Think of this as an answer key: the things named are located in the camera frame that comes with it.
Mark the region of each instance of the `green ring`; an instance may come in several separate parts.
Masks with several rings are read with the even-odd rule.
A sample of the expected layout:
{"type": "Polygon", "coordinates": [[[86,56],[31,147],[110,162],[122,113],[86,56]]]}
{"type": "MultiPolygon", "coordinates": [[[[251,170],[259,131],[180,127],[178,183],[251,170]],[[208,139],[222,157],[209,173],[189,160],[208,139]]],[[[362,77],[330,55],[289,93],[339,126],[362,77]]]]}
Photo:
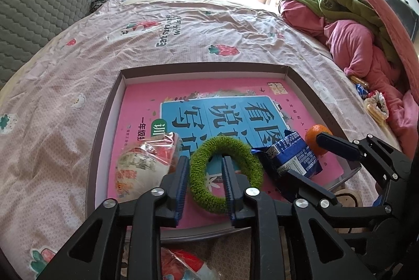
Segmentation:
{"type": "Polygon", "coordinates": [[[202,144],[191,157],[190,190],[195,202],[206,211],[221,214],[227,212],[225,198],[212,195],[205,186],[207,163],[215,154],[231,156],[240,166],[241,173],[249,179],[253,188],[262,185],[263,169],[259,159],[252,155],[250,147],[229,136],[216,136],[202,144]]]}

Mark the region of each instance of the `pink quilt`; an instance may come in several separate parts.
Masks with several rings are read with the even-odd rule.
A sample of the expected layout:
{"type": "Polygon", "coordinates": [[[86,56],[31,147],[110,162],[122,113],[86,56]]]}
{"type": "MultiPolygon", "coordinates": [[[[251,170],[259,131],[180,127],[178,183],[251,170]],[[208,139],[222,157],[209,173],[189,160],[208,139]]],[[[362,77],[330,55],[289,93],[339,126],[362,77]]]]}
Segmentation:
{"type": "Polygon", "coordinates": [[[385,94],[390,111],[388,124],[400,141],[403,152],[413,158],[418,142],[419,61],[409,35],[397,15],[384,0],[367,0],[384,22],[393,45],[400,56],[409,81],[401,86],[401,71],[392,66],[374,44],[374,35],[352,20],[327,24],[305,5],[285,0],[280,13],[287,24],[317,38],[329,49],[334,62],[345,75],[364,78],[372,90],[385,94]]]}

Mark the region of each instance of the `orange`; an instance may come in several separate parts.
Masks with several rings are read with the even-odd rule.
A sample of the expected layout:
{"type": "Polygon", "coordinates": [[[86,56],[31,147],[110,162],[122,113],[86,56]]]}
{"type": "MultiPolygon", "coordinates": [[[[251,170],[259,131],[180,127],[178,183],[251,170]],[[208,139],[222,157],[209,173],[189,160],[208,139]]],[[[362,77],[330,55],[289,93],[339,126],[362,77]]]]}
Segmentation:
{"type": "Polygon", "coordinates": [[[313,151],[317,157],[322,156],[327,152],[327,150],[324,150],[323,148],[318,146],[316,142],[316,137],[321,132],[332,134],[327,127],[325,127],[324,125],[317,124],[309,128],[309,130],[305,133],[304,138],[305,143],[309,146],[311,151],[313,151]]]}

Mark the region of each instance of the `silver bolt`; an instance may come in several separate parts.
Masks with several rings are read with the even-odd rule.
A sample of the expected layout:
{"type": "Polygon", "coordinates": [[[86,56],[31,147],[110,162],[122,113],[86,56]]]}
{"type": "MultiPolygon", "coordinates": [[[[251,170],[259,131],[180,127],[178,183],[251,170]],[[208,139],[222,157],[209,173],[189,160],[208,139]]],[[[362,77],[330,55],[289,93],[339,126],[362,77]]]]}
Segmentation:
{"type": "Polygon", "coordinates": [[[257,188],[247,188],[246,194],[248,194],[249,196],[257,196],[260,194],[260,191],[257,188]]]}
{"type": "Polygon", "coordinates": [[[299,208],[307,208],[308,202],[303,198],[299,198],[298,200],[295,200],[295,205],[299,208]]]}
{"type": "Polygon", "coordinates": [[[113,208],[114,206],[116,206],[116,204],[117,204],[117,202],[115,200],[113,200],[112,198],[103,202],[103,206],[105,208],[108,208],[108,209],[113,208]]]}
{"type": "Polygon", "coordinates": [[[161,196],[164,194],[164,189],[163,188],[154,188],[151,190],[151,194],[153,196],[161,196]]]}
{"type": "Polygon", "coordinates": [[[330,202],[328,200],[324,199],[320,201],[320,207],[327,208],[328,206],[330,206],[330,202]]]}

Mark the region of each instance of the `blue snack package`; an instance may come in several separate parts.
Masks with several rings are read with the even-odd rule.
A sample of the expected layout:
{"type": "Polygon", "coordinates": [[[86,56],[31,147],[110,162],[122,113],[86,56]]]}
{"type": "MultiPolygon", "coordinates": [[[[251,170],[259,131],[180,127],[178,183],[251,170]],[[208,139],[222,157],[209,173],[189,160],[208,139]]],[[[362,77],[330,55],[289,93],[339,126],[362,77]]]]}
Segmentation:
{"type": "Polygon", "coordinates": [[[285,130],[284,134],[285,138],[269,147],[251,150],[258,156],[267,174],[270,177],[275,175],[276,178],[292,169],[300,175],[311,178],[320,173],[322,167],[317,157],[298,132],[285,130]]]}
{"type": "Polygon", "coordinates": [[[365,100],[368,97],[368,91],[361,84],[356,84],[356,88],[362,100],[365,100]]]}

